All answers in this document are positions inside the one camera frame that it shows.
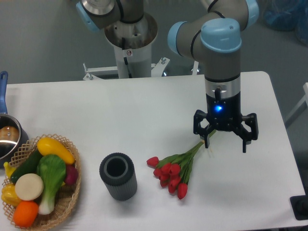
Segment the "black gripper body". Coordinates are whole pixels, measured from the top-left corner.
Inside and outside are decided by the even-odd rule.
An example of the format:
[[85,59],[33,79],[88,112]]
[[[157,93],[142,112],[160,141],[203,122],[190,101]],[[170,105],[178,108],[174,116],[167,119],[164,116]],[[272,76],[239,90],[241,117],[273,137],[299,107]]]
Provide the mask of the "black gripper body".
[[206,96],[207,112],[197,110],[193,117],[193,132],[202,137],[213,130],[234,132],[242,140],[258,139],[257,115],[241,113],[241,94],[219,101]]

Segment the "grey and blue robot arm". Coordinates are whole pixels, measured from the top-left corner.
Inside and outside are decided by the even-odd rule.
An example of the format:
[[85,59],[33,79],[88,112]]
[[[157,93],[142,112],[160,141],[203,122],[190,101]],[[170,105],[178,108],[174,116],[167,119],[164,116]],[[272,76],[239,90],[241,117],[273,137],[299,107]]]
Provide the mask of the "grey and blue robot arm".
[[[141,0],[80,0],[77,12],[88,29],[104,30],[115,51],[119,78],[151,76],[151,54],[158,26]],[[257,116],[241,113],[241,32],[256,22],[254,0],[208,0],[206,14],[177,22],[167,43],[177,55],[205,67],[207,111],[197,110],[193,131],[209,146],[212,131],[234,132],[243,146],[258,138]]]

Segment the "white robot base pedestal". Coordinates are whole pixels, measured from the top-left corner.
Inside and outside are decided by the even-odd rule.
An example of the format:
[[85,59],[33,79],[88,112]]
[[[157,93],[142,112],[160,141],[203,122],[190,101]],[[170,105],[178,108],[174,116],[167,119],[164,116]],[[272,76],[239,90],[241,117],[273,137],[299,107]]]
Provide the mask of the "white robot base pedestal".
[[157,22],[147,13],[136,23],[117,21],[105,27],[105,37],[114,48],[116,66],[87,68],[83,64],[84,79],[94,80],[110,75],[117,75],[119,79],[166,77],[165,68],[170,60],[162,57],[157,63],[152,63],[152,44],[157,32]]

